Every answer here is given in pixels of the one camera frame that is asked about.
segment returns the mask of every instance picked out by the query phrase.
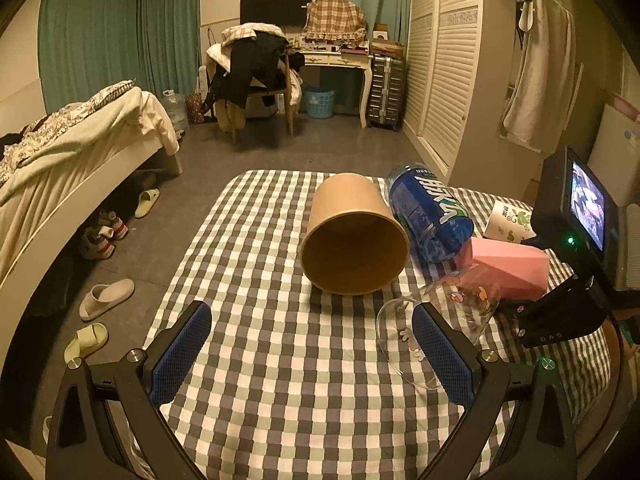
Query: plaid shirt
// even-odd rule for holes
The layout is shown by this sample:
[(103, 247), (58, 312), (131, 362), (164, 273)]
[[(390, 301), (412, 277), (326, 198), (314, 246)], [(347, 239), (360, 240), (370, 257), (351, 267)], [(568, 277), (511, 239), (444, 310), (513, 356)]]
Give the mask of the plaid shirt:
[(280, 27), (270, 25), (269, 23), (243, 23), (242, 25), (229, 27), (222, 31), (221, 47), (225, 47), (236, 40), (242, 40), (242, 38), (255, 38), (256, 32), (266, 32), (267, 34), (273, 34), (281, 38), (285, 37)]
[(318, 0), (306, 8), (302, 36), (359, 43), (367, 39), (367, 19), (362, 9), (348, 0)]

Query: brown paper container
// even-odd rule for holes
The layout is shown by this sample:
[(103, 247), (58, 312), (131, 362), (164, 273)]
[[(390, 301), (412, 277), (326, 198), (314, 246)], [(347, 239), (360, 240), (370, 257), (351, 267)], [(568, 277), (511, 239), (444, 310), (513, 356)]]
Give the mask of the brown paper container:
[(326, 292), (357, 296), (379, 290), (400, 274), (409, 238), (372, 181), (340, 173), (316, 189), (299, 255), (311, 283)]

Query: pair of sneakers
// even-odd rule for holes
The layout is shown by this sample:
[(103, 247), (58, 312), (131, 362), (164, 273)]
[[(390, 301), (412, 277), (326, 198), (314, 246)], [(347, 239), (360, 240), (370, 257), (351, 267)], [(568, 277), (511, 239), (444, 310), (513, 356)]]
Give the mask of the pair of sneakers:
[(80, 255), (85, 260), (106, 260), (115, 250), (112, 240), (122, 240), (129, 229), (113, 211), (100, 211), (97, 224), (87, 227), (80, 240)]

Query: textured blue pad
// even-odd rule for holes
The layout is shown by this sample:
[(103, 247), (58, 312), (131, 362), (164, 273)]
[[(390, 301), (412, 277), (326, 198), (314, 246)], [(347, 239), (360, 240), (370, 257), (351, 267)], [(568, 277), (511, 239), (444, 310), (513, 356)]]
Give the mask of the textured blue pad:
[(149, 399), (156, 408), (174, 400), (210, 333), (211, 309), (201, 303), (154, 368)]
[(449, 396), (449, 401), (468, 408), (474, 401), (471, 370), (449, 339), (420, 304), (414, 308), (412, 330), (431, 368)]

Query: bed frame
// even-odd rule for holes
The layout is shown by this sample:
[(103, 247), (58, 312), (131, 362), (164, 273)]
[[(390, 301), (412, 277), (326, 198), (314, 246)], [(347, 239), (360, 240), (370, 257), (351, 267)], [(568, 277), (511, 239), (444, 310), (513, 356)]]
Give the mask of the bed frame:
[(82, 181), (22, 248), (0, 283), (0, 371), (31, 295), (62, 248), (102, 201), (156, 152), (163, 168), (176, 176), (182, 173), (178, 155), (166, 155), (158, 134), (139, 136)]

